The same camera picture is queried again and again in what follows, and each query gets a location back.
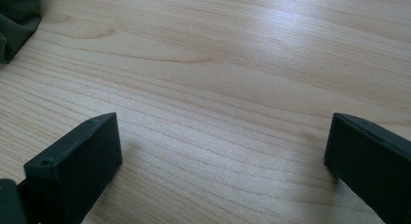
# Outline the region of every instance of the dark green cloth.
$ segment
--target dark green cloth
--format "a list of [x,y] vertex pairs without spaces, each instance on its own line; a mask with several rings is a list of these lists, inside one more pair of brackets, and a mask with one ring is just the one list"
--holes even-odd
[[36,31],[40,0],[0,0],[0,63],[8,63]]

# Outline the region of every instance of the green fabric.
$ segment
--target green fabric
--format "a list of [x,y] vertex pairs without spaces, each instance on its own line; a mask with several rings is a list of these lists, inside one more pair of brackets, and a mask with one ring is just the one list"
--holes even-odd
[[0,0],[0,63],[8,63],[36,31],[40,0]]

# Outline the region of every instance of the cloth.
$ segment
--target cloth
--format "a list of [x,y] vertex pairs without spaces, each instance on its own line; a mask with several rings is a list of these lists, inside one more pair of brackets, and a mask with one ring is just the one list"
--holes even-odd
[[40,0],[0,0],[0,63],[9,63],[37,30]]

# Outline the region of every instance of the light wood surface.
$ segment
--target light wood surface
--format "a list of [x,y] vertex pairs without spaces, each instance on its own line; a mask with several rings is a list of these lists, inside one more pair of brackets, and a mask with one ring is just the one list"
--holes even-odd
[[0,66],[0,177],[117,112],[84,223],[382,223],[323,165],[334,112],[411,138],[411,0],[42,0]]

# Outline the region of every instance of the table surface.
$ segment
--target table surface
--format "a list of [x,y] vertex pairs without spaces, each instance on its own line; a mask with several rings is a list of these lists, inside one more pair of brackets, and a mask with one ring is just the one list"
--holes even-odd
[[84,223],[382,223],[323,165],[332,114],[411,137],[411,0],[42,0],[0,66],[0,177],[117,112]]

